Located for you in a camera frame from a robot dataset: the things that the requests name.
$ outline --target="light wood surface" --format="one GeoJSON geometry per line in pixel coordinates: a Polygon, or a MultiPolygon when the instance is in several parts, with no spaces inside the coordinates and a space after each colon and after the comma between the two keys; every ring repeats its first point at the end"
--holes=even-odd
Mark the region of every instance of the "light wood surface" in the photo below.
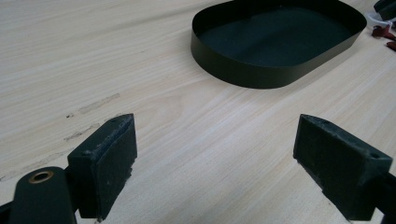
{"type": "Polygon", "coordinates": [[[236,87],[190,52],[192,17],[220,2],[0,1],[0,204],[23,175],[65,168],[106,120],[134,113],[138,158],[105,223],[348,223],[292,158],[298,118],[395,157],[395,52],[366,29],[289,86],[236,87]]]}

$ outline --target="wooden table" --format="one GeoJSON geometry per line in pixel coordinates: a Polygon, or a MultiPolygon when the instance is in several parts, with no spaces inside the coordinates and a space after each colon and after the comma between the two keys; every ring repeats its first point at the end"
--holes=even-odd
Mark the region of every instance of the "wooden table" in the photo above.
{"type": "MultiPolygon", "coordinates": [[[[289,86],[240,88],[191,57],[192,17],[220,2],[1,1],[0,204],[23,175],[66,167],[106,120],[134,113],[138,158],[105,223],[348,223],[292,158],[298,119],[395,157],[395,52],[366,29],[289,86]]],[[[345,2],[365,12],[375,0],[345,2]]]]}

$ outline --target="oval black container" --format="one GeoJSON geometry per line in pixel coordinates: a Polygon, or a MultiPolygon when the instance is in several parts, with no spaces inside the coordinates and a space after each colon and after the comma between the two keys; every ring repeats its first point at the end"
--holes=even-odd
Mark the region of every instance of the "oval black container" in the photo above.
{"type": "Polygon", "coordinates": [[[195,15],[191,52],[223,81],[279,88],[348,49],[365,26],[337,0],[231,1],[195,15]]]}

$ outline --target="wood grain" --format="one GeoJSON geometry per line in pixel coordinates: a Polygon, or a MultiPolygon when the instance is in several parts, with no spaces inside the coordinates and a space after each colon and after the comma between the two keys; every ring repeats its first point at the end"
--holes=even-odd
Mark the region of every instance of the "wood grain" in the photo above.
{"type": "Polygon", "coordinates": [[[0,1],[0,204],[23,175],[66,167],[97,127],[134,113],[138,158],[105,223],[348,223],[292,158],[298,118],[395,157],[395,53],[366,29],[289,86],[236,87],[190,53],[192,17],[220,2],[0,1]]]}

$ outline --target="black object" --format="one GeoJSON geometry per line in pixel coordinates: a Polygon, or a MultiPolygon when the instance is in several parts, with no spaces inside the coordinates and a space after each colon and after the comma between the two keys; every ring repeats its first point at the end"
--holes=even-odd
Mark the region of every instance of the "black object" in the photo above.
{"type": "Polygon", "coordinates": [[[293,157],[349,220],[370,220],[376,207],[396,223],[392,158],[325,119],[301,115],[293,157]]]}
{"type": "Polygon", "coordinates": [[[21,178],[14,201],[0,207],[0,223],[76,223],[77,209],[103,220],[136,157],[134,116],[111,119],[68,155],[65,170],[46,167],[21,178]]]}
{"type": "Polygon", "coordinates": [[[374,9],[383,21],[389,21],[396,17],[395,0],[380,0],[375,3],[374,9]]]}
{"type": "Polygon", "coordinates": [[[279,88],[348,49],[365,26],[337,0],[231,1],[195,15],[191,53],[223,81],[279,88]]]}

